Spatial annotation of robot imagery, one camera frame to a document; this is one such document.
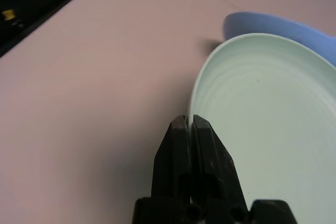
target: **white plate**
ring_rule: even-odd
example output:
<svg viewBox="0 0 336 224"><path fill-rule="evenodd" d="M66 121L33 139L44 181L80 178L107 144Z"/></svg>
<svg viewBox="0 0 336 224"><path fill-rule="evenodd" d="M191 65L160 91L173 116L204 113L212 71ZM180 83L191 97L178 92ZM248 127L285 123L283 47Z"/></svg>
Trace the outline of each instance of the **white plate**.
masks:
<svg viewBox="0 0 336 224"><path fill-rule="evenodd" d="M279 36L235 37L199 73L194 114L210 122L233 157L247 206L283 199L299 223L336 223L333 65Z"/></svg>

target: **light blue plate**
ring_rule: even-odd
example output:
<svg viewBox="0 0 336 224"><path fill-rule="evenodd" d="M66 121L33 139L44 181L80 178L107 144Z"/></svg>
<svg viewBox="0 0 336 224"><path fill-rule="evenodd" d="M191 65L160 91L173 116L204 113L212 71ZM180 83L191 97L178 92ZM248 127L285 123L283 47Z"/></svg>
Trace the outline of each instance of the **light blue plate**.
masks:
<svg viewBox="0 0 336 224"><path fill-rule="evenodd" d="M310 48L336 66L336 38L302 23L273 15L238 12L225 18L223 31L226 40L251 33L279 35Z"/></svg>
<svg viewBox="0 0 336 224"><path fill-rule="evenodd" d="M230 152L247 206L282 199L298 223L336 223L335 84L331 63L281 36L240 35L210 54L188 115L207 119Z"/></svg>

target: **pink table surface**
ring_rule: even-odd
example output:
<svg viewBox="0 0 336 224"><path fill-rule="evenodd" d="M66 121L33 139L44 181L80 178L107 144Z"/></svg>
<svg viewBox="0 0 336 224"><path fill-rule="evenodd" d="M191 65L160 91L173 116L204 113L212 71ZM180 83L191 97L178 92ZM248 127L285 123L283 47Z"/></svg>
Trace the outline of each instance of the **pink table surface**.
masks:
<svg viewBox="0 0 336 224"><path fill-rule="evenodd" d="M0 223L130 223L238 10L336 34L334 0L73 0L0 59Z"/></svg>

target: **blue bowl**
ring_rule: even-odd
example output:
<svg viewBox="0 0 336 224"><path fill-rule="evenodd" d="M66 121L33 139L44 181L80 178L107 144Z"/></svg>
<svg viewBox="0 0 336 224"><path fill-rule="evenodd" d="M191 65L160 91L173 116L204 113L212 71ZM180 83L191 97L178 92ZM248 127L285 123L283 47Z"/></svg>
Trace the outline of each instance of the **blue bowl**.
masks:
<svg viewBox="0 0 336 224"><path fill-rule="evenodd" d="M302 23L273 15L238 12L225 18L223 31L227 40L251 33L279 35L301 43L336 66L336 38Z"/></svg>

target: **table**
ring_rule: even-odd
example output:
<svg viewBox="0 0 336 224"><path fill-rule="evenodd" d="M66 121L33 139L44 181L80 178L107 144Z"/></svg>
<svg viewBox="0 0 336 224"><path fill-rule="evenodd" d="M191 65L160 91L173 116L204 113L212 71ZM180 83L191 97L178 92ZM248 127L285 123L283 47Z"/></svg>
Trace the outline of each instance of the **table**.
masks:
<svg viewBox="0 0 336 224"><path fill-rule="evenodd" d="M73 0L0 59L0 222L130 223L226 15L336 34L334 0Z"/></svg>

